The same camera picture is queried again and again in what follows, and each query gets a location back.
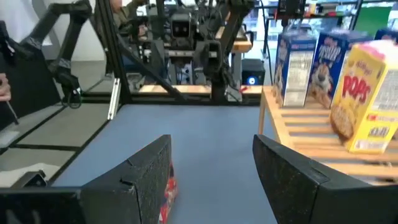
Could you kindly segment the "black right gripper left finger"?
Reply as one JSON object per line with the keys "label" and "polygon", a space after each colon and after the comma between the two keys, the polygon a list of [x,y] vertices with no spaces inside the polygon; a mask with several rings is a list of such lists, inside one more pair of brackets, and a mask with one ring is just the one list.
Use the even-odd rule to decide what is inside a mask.
{"label": "black right gripper left finger", "polygon": [[30,171],[0,189],[0,224],[158,224],[170,164],[165,134],[81,187],[49,187]]}

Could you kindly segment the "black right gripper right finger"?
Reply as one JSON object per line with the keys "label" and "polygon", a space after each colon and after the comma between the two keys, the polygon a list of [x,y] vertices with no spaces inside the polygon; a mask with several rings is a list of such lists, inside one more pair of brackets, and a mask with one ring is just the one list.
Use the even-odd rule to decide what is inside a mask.
{"label": "black right gripper right finger", "polygon": [[259,134],[252,153],[278,224],[398,224],[398,185],[367,184]]}

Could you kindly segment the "red Froot Loops cereal box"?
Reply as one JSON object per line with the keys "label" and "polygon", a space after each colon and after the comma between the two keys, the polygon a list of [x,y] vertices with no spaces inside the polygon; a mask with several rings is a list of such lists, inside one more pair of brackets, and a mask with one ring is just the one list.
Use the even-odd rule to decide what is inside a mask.
{"label": "red Froot Loops cereal box", "polygon": [[169,169],[169,178],[164,191],[164,199],[159,213],[158,224],[167,224],[169,213],[174,204],[175,198],[178,195],[177,180],[174,175],[174,166],[171,163]]}

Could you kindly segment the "yellow Corn Pops cereal box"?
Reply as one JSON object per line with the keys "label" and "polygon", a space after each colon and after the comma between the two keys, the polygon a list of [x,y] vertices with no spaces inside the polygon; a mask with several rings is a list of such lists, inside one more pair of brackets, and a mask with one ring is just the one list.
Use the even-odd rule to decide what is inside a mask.
{"label": "yellow Corn Pops cereal box", "polygon": [[352,153],[382,154],[398,130],[398,44],[354,44],[339,77],[330,123]]}

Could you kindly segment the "blue Frosted Flakes cereal box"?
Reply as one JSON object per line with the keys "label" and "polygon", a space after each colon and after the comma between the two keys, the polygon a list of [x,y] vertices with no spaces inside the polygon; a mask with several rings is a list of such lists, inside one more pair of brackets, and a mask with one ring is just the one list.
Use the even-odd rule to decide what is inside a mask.
{"label": "blue Frosted Flakes cereal box", "polygon": [[281,107],[303,107],[317,40],[301,30],[278,36],[273,94]]}
{"label": "blue Frosted Flakes cereal box", "polygon": [[329,108],[352,46],[370,40],[373,38],[367,32],[356,30],[321,32],[313,59],[308,95]]}
{"label": "blue Frosted Flakes cereal box", "polygon": [[398,44],[398,30],[390,29],[388,27],[377,30],[374,37],[375,40],[392,40],[395,44]]}

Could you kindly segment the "wooden slatted shelf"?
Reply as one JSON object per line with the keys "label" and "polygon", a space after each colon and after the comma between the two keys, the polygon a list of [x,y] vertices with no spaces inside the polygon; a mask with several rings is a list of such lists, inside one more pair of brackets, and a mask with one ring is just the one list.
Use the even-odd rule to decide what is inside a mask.
{"label": "wooden slatted shelf", "polygon": [[258,133],[270,121],[274,140],[344,174],[371,185],[398,185],[398,140],[384,154],[353,154],[333,132],[330,111],[307,98],[303,108],[281,108],[271,86],[261,88]]}

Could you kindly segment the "background storage shelf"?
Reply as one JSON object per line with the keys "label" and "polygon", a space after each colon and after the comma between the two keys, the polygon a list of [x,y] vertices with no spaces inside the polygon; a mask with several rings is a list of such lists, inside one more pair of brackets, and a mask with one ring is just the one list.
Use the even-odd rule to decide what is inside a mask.
{"label": "background storage shelf", "polygon": [[362,7],[392,6],[387,27],[398,27],[398,0],[302,0],[303,12],[284,14],[278,0],[256,0],[259,13],[257,31],[266,36],[280,34],[294,27],[319,33],[334,28],[354,30]]}

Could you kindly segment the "silver aluminium profile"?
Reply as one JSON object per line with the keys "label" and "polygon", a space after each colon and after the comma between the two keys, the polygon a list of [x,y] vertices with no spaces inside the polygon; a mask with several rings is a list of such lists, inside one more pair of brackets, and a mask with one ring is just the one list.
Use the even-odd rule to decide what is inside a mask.
{"label": "silver aluminium profile", "polygon": [[119,107],[119,97],[121,92],[121,81],[119,78],[114,79],[113,90],[109,102],[109,110],[107,120],[113,120]]}

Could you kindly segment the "black computer with blue light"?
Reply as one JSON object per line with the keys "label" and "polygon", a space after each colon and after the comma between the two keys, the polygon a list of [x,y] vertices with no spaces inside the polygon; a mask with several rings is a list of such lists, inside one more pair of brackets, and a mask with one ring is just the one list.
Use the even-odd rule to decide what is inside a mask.
{"label": "black computer with blue light", "polygon": [[242,59],[243,85],[263,85],[265,77],[264,61],[258,58]]}

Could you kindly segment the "wooden background table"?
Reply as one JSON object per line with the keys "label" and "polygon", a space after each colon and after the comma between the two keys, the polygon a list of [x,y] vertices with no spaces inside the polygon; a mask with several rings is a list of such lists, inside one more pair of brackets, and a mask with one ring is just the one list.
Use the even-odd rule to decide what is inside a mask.
{"label": "wooden background table", "polygon": [[[224,31],[224,27],[220,27],[216,33],[216,38],[220,39]],[[235,41],[231,53],[247,53],[252,49],[252,43],[250,40],[245,41]]]}

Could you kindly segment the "grey sensor box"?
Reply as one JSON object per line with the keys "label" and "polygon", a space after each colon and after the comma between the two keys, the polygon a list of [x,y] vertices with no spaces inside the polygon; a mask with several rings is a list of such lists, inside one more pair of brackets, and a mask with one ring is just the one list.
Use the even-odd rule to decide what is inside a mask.
{"label": "grey sensor box", "polygon": [[192,17],[189,12],[176,12],[170,17],[170,30],[173,39],[192,38]]}

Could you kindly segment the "person's hand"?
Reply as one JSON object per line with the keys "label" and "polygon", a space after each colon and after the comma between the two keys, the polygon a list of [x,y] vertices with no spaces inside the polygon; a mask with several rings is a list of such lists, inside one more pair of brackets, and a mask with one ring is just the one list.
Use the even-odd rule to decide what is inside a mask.
{"label": "person's hand", "polygon": [[11,99],[11,87],[5,73],[0,73],[0,101]]}

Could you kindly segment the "black jointed stand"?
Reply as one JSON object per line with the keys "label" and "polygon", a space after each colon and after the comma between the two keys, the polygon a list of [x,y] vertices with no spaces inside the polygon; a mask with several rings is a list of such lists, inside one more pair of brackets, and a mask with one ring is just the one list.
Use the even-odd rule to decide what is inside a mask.
{"label": "black jointed stand", "polygon": [[52,78],[62,87],[62,104],[77,109],[82,104],[78,78],[71,73],[71,60],[81,28],[91,17],[92,8],[88,0],[72,3],[51,3],[31,33],[15,44],[15,50],[26,59],[32,59],[42,52],[42,45],[62,14],[70,16],[69,25],[56,59],[47,66]]}

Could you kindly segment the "person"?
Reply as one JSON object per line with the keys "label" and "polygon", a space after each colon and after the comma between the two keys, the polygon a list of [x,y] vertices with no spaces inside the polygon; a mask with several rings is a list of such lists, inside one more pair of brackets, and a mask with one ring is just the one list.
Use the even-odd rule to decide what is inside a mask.
{"label": "person", "polygon": [[149,0],[131,0],[127,5],[123,5],[123,0],[109,0],[113,12],[113,19],[118,31],[127,30],[132,27],[129,22],[132,15],[136,14],[138,7],[149,3]]}

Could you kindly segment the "green board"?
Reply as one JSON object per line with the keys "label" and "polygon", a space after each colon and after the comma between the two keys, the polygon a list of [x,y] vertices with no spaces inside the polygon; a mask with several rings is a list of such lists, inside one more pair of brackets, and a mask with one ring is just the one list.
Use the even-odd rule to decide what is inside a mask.
{"label": "green board", "polygon": [[354,30],[375,36],[379,29],[387,27],[391,9],[392,6],[362,7]]}

